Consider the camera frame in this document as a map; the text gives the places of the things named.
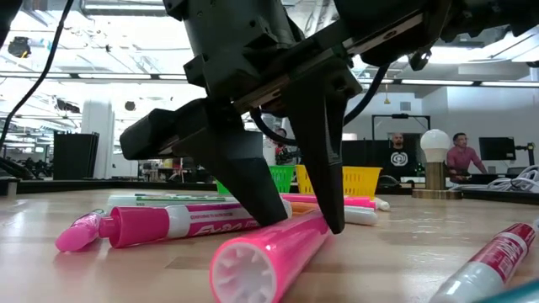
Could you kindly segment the black cabinet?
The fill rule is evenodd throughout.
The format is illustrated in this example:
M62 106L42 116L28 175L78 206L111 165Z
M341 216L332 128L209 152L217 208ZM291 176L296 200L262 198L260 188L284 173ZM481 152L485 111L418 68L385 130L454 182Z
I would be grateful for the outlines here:
M99 133L55 133L53 179L83 180L93 178Z

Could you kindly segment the black partition panel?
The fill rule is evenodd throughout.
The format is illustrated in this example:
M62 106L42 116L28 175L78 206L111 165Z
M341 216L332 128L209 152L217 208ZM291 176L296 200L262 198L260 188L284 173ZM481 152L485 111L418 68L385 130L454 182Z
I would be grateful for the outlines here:
M406 140L405 142L414 146L417 164L420 163L421 156L416 143ZM352 167L385 167L384 158L391 145L392 139L344 141L342 143L343 164Z

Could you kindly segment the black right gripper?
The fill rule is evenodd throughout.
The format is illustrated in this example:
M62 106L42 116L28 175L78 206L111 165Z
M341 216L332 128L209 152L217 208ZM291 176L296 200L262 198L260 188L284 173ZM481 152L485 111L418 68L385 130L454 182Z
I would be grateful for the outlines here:
M452 0L440 38L476 37L485 29L505 25L513 36L539 25L539 0Z

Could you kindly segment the green plastic basket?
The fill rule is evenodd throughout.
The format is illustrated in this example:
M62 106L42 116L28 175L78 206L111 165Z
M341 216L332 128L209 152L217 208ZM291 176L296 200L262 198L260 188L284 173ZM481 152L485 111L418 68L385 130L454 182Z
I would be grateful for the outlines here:
M275 165L269 166L270 173L279 193L289 193L294 177L295 165Z

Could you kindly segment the white globe lamp brass base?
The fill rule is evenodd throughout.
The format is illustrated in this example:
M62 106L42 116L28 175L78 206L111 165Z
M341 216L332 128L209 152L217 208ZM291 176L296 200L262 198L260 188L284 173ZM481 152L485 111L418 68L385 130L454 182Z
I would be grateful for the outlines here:
M420 139L424 152L425 188L414 189L412 197L416 199L462 199L460 191L446 188L445 160L449 151L450 138L442 130L428 130Z

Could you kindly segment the pink Expo chisel marker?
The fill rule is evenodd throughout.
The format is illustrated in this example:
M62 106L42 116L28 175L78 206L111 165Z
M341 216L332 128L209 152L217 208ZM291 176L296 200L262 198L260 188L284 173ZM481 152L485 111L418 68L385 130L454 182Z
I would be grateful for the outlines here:
M99 236L113 248L166 239L202 237L256 229L290 218L291 204L225 202L192 205L115 206L99 223Z

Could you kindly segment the black metal rig frame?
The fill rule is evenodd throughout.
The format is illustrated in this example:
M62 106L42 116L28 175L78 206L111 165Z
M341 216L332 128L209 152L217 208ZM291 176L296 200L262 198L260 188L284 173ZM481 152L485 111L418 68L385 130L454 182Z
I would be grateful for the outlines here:
M414 119L418 122L425 130L431 129L431 118L429 115L415 115L415 114L373 114L371 115L371 137L376 139L376 118L388 118L392 120L407 120ZM426 124L423 125L419 122L419 119L424 119Z

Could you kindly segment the yellow plastic basket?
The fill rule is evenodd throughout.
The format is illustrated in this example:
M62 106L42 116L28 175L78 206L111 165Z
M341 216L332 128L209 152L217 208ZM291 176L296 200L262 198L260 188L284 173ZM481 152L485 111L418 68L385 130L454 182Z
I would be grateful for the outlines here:
M346 196L368 196L374 199L380 167L343 167L343 190ZM301 194L314 194L304 165L296 165L298 190Z

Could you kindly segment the orange fine-tip marker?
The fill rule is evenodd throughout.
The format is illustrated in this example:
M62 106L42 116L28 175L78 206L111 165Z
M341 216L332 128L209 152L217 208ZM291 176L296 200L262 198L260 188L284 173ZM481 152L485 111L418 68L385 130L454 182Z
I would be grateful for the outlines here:
M291 207L294 215L300 215L319 209L316 204L303 202L291 202ZM373 209L345 206L344 221L348 224L375 226L378 223L378 216Z

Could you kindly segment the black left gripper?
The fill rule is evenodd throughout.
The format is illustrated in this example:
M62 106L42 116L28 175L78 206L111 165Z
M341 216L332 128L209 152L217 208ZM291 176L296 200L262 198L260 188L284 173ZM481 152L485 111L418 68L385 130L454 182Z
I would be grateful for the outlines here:
M446 24L451 0L334 0L339 18L311 36L280 0L166 0L194 52L184 71L205 98L155 109L120 138L130 160L186 155L220 181L261 225L288 218L263 155L263 136L241 115L268 107L290 119L290 85L325 62L361 55L385 65L422 51Z

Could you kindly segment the green Expo chisel marker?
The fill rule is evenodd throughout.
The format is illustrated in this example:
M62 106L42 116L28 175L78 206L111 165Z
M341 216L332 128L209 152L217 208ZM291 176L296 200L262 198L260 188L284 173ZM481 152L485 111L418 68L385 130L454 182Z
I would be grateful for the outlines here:
M108 199L108 205L114 206L150 206L166 207L170 205L190 205L190 204L211 204L211 203L237 203L232 196L226 195L205 195L205 194L136 194L111 195Z

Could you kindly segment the long light bar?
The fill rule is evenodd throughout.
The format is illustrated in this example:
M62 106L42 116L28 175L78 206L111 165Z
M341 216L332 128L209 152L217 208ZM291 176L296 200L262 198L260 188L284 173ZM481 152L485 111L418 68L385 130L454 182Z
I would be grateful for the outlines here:
M1 71L0 78L38 79L39 72ZM187 83L183 74L138 74L138 73L63 73L53 72L45 80L60 82L178 82ZM538 81L479 81L479 80L437 80L383 78L382 84L404 86L447 86L447 87L482 87L482 88L539 88Z

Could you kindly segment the pink fine-tip marker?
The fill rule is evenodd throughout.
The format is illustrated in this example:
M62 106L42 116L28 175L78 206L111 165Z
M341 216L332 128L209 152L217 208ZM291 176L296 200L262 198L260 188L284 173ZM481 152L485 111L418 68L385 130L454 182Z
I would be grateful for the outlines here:
M96 209L77 218L56 239L56 248L64 252L76 252L99 237L99 223L106 215L102 209Z

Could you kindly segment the red Expo fine marker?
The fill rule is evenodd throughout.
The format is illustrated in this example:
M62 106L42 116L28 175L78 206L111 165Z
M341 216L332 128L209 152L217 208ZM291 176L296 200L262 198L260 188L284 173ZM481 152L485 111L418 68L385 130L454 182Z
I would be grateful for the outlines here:
M429 303L473 303L501 292L531 250L536 228L516 223L496 234L431 297Z

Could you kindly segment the black computer monitor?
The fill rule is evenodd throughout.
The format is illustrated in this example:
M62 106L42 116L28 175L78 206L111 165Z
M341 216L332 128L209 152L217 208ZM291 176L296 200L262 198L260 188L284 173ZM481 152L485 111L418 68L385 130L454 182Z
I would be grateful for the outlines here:
M479 137L481 159L484 161L515 160L513 137Z

